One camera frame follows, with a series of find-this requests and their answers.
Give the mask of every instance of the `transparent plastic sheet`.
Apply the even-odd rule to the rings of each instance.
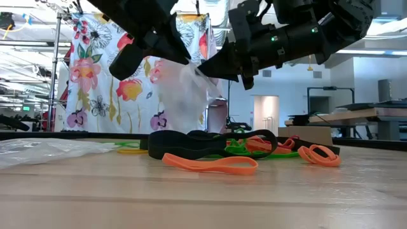
[[[64,139],[12,139],[0,142],[0,169],[19,164],[45,163],[90,153],[107,153],[117,148],[103,144]]]
[[[199,129],[200,116],[220,91],[192,62],[182,65],[163,60],[162,73],[157,85],[170,126],[185,134]]]

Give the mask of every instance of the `metal pole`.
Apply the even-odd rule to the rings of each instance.
[[[55,96],[55,78],[57,75],[57,63],[58,63],[58,44],[59,44],[59,34],[61,30],[61,13],[57,14],[57,30],[55,32],[55,42],[53,49],[53,59],[52,59],[52,75],[51,75],[51,91],[48,98],[48,119],[46,123],[46,131],[51,130],[51,121],[52,121],[52,108],[53,108],[53,98]]]
[[[208,37],[206,38],[207,39],[207,42],[206,42],[206,44],[207,44],[207,56],[206,56],[206,59],[207,60],[209,60],[209,58],[210,58],[210,45],[211,45],[211,43],[210,43],[210,37],[212,36],[212,25],[211,25],[211,22],[210,22],[210,18],[208,18],[208,21],[209,21],[209,28],[208,28]]]
[[[230,119],[230,80],[228,80],[228,119]]]
[[[355,90],[353,88],[350,89],[350,91],[352,92],[352,103],[355,103]]]
[[[310,90],[311,88],[307,88],[307,105],[308,105],[308,114],[311,112],[311,104],[310,104]]]

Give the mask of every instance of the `white fabric with flowers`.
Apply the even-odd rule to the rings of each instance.
[[[163,76],[163,61],[146,57],[136,72],[124,81],[114,78],[109,66],[118,52],[133,41],[127,33],[101,14],[75,14],[71,45],[66,130],[149,134],[171,128],[157,83]],[[192,62],[207,59],[209,16],[178,16],[177,29]],[[216,53],[214,37],[210,53]],[[211,79],[221,90],[221,82]],[[202,115],[197,127],[204,129]]]

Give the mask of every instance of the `black elastic band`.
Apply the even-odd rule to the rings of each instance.
[[[269,130],[256,130],[254,132],[237,134],[212,134],[193,131],[188,135],[173,130],[153,132],[148,139],[148,154],[152,158],[161,160],[165,153],[171,153],[189,160],[196,160],[209,155],[223,157],[241,156],[225,151],[227,139],[247,139],[256,135],[263,135],[272,144],[272,150],[267,153],[249,155],[253,159],[265,158],[277,149],[277,138]]]

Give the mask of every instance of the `door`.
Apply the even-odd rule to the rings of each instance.
[[[277,134],[279,131],[279,97],[255,95],[253,101],[253,130],[267,129]]]

